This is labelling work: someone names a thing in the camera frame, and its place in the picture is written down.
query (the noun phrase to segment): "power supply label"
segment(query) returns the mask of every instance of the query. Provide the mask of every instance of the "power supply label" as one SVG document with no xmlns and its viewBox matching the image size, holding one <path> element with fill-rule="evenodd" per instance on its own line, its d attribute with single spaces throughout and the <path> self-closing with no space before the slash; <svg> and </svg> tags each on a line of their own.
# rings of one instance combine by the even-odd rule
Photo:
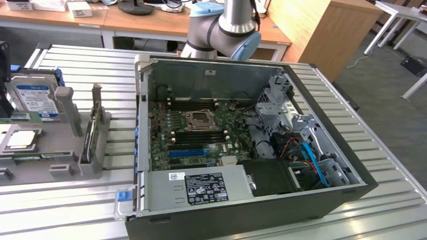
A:
<svg viewBox="0 0 427 240">
<path fill-rule="evenodd" d="M 59 110 L 49 98 L 51 90 L 43 85 L 17 85 L 19 97 L 29 112 L 39 112 L 41 118 L 55 118 Z"/>
<path fill-rule="evenodd" d="M 189 205 L 228 201 L 225 183 L 220 172 L 185 176 L 185 188 Z"/>
</svg>

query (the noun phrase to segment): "aluminum slotted table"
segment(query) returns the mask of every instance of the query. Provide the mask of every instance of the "aluminum slotted table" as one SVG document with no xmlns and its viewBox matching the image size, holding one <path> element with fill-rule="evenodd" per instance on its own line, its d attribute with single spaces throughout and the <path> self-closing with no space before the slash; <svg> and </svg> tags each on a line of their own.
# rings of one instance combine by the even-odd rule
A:
<svg viewBox="0 0 427 240">
<path fill-rule="evenodd" d="M 101 83 L 101 99 L 112 113 L 100 179 L 0 187 L 0 239 L 127 239 L 123 221 L 115 221 L 116 190 L 133 179 L 135 55 L 144 52 L 52 45 L 33 52 L 27 66 L 60 67 L 75 90 L 81 111 L 92 106 L 91 89 Z M 427 237 L 426 190 L 354 112 L 320 71 L 308 64 L 291 67 L 319 102 L 379 186 L 324 218 L 217 238 L 415 240 Z M 302 98 L 302 110 L 308 108 Z"/>
</svg>

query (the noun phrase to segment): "blue pcie slot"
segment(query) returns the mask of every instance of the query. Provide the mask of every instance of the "blue pcie slot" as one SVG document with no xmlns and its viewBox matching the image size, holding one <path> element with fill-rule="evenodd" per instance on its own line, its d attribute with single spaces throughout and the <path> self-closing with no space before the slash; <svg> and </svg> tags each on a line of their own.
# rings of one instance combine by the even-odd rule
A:
<svg viewBox="0 0 427 240">
<path fill-rule="evenodd" d="M 168 157 L 169 158 L 179 158 L 179 157 L 205 157 L 208 154 L 208 149 L 203 150 L 192 150 L 192 151 L 169 151 Z"/>
</svg>

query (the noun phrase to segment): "warning label sticker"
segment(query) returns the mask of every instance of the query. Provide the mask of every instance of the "warning label sticker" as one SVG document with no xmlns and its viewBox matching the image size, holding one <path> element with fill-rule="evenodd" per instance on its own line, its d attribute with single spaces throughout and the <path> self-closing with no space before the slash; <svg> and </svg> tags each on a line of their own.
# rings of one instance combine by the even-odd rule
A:
<svg viewBox="0 0 427 240">
<path fill-rule="evenodd" d="M 29 112 L 39 112 L 41 118 L 53 118 L 59 115 L 55 101 L 49 98 L 49 88 L 43 85 L 17 85 L 19 96 Z"/>
<path fill-rule="evenodd" d="M 227 188 L 220 172 L 185 176 L 185 188 L 191 205 L 228 201 Z"/>
</svg>

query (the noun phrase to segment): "motherboard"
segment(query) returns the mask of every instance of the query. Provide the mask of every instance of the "motherboard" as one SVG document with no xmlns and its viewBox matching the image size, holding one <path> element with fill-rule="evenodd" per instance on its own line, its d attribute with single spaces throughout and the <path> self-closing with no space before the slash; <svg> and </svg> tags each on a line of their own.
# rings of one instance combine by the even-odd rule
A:
<svg viewBox="0 0 427 240">
<path fill-rule="evenodd" d="M 151 170 L 235 165 L 257 156 L 245 117 L 251 106 L 236 101 L 151 101 Z"/>
</svg>

